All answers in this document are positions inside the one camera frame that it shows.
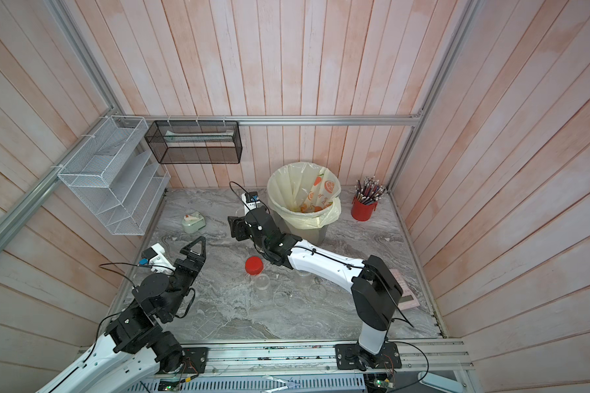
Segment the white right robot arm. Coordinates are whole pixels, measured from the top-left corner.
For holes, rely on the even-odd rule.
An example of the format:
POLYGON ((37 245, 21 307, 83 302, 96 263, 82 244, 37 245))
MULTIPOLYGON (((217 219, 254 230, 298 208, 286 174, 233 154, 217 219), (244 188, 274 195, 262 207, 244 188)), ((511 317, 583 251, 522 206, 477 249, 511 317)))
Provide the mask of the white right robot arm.
POLYGON ((403 289, 380 257, 371 255, 362 260, 323 250, 297 235, 282 232, 262 208, 244 216, 230 216, 228 223, 232 238, 239 242, 251 240, 273 265, 314 274, 352 295, 362 330, 355 344, 335 347, 339 369, 365 372, 391 360, 397 347, 389 347, 388 354, 383 350, 403 289))

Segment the small oatmeal jar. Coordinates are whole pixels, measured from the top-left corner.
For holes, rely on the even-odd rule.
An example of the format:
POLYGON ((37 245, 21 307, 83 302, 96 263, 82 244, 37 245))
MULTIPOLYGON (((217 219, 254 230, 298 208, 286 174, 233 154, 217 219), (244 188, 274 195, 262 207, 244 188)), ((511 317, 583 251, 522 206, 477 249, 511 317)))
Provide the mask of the small oatmeal jar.
POLYGON ((257 291, 268 291, 271 285, 270 277, 265 273, 253 276, 252 282, 257 291))

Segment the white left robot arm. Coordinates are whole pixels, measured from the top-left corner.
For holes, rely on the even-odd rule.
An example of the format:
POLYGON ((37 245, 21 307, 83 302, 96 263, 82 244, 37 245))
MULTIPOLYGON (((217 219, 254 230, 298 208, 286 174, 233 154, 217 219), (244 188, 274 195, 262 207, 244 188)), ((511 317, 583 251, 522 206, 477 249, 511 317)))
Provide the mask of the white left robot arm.
POLYGON ((204 373, 208 349, 185 349, 164 324, 183 319, 193 304, 193 283, 206 262, 206 239, 197 237, 182 258, 151 273, 132 291, 133 301, 83 355, 42 387, 43 392, 121 392, 157 373, 185 383, 204 373))

